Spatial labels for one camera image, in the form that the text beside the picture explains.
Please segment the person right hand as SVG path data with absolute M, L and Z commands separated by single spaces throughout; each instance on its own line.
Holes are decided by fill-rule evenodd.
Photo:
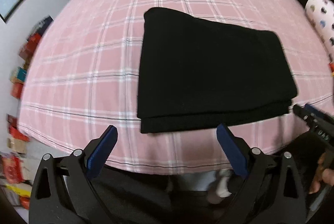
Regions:
M 331 169 L 324 168 L 324 160 L 326 157 L 326 153 L 323 153 L 318 160 L 318 167 L 316 169 L 316 173 L 312 180 L 309 194 L 314 194 L 320 190 L 320 183 L 324 182 L 330 186 L 334 185 L 334 171 Z

